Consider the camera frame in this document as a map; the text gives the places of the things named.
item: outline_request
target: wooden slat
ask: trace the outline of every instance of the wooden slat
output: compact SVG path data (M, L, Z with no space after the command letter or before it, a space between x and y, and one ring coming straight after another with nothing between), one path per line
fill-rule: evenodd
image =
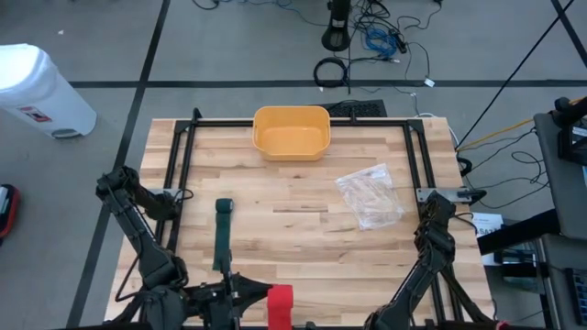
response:
M140 176L147 187L163 185L175 120L153 120ZM460 187L447 121L425 119L426 140L439 187ZM293 321L318 325L362 325L370 312L389 302L416 259L418 223L404 135L396 127L332 127L332 143L316 162L267 162L252 146L247 127L198 127L188 188L194 198L183 208L178 255L187 264L191 284L218 281L212 271L215 199L232 198L231 248L234 270L258 281L291 284ZM414 135L421 181L422 158ZM183 147L177 168L181 168ZM360 231L358 221L338 192L335 179L385 163L393 178L404 217L385 228ZM176 171L174 184L177 184ZM460 206L459 212L467 212ZM457 278L487 314L493 314L489 287L473 229L455 221ZM106 319L126 305L114 294L135 253L125 240L120 252ZM449 296L443 300L451 316ZM125 292L140 286L133 272ZM265 301L251 306L244 325L267 324ZM419 304L415 319L434 318L431 295ZM199 324L190 319L187 324Z

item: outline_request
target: black keyboard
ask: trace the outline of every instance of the black keyboard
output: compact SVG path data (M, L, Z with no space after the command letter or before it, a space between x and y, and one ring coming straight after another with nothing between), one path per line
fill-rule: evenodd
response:
M565 269L577 324L587 325L587 270Z
M352 112L356 117L386 117L383 100L349 101L333 104L319 104L325 108L331 117L350 117Z

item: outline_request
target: plastic bag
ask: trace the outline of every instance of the plastic bag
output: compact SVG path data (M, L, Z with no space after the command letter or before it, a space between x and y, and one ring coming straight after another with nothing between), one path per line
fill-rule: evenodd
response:
M337 186L345 203L359 218L360 230L392 225L405 213L385 164L338 178Z

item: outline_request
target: orange bowl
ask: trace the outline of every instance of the orange bowl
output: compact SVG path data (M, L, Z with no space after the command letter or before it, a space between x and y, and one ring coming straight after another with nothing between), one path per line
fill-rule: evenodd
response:
M330 114L317 105L264 106L253 120L253 144L266 160L319 160L330 145Z

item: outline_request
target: green strap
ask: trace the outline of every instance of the green strap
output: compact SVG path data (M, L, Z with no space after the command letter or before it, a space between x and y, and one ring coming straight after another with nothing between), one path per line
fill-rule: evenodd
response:
M230 214L234 202L230 198L216 200L216 241L212 270L220 270L222 259L230 261Z

